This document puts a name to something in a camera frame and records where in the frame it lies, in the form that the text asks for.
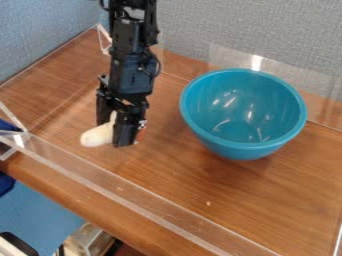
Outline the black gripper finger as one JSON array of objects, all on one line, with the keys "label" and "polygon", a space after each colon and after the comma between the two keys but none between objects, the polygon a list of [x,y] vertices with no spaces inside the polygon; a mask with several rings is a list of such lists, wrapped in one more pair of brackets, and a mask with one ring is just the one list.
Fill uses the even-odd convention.
[{"label": "black gripper finger", "polygon": [[115,111],[115,101],[105,95],[96,95],[96,124],[113,125],[115,117],[112,112]]},{"label": "black gripper finger", "polygon": [[147,119],[141,113],[116,112],[112,144],[124,147],[137,143],[137,135],[147,127]]}]

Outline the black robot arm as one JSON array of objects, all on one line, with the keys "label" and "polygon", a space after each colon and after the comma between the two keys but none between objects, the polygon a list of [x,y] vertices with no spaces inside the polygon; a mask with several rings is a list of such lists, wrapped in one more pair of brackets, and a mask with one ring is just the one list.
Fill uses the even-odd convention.
[{"label": "black robot arm", "polygon": [[103,125],[115,114],[109,142],[115,147],[136,142],[145,128],[147,96],[160,73],[160,61],[151,51],[157,43],[156,0],[108,0],[111,67],[99,76],[96,123]]}]

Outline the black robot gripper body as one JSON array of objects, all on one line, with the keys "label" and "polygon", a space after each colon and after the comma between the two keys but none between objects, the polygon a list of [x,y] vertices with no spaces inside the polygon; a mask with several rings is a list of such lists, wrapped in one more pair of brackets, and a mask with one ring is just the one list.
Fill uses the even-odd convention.
[{"label": "black robot gripper body", "polygon": [[115,101],[115,111],[145,113],[160,61],[153,53],[113,54],[109,73],[99,76],[96,95]]}]

